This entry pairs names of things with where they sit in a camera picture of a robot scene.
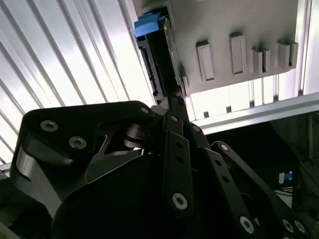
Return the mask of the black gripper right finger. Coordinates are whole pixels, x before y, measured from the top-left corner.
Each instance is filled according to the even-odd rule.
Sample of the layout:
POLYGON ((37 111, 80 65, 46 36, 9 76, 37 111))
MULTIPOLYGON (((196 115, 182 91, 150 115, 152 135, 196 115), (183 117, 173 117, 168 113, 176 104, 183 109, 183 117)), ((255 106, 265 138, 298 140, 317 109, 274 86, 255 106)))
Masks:
POLYGON ((307 239, 309 229, 279 196, 226 144, 209 145, 203 131, 189 122, 183 97, 177 112, 198 156, 202 175, 214 187, 213 206, 219 239, 307 239))

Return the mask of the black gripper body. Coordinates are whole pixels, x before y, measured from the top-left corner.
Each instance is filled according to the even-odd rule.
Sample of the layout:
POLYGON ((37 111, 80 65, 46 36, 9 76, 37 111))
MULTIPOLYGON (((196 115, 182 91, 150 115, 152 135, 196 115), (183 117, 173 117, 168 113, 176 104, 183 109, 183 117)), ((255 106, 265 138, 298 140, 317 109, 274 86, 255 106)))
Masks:
POLYGON ((69 196, 54 239, 217 239, 214 187, 202 175, 183 126, 156 133, 155 152, 139 156, 69 196))

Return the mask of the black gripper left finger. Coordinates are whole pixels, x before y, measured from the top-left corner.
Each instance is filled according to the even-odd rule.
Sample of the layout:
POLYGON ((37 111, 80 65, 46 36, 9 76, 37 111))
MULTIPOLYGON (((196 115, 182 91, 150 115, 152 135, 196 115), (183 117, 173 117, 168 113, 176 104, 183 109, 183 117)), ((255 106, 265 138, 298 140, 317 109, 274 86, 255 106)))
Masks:
POLYGON ((177 97, 156 111, 139 101, 40 109, 22 119, 11 177, 55 217, 63 202, 129 161, 155 152, 156 133, 183 126, 177 97))

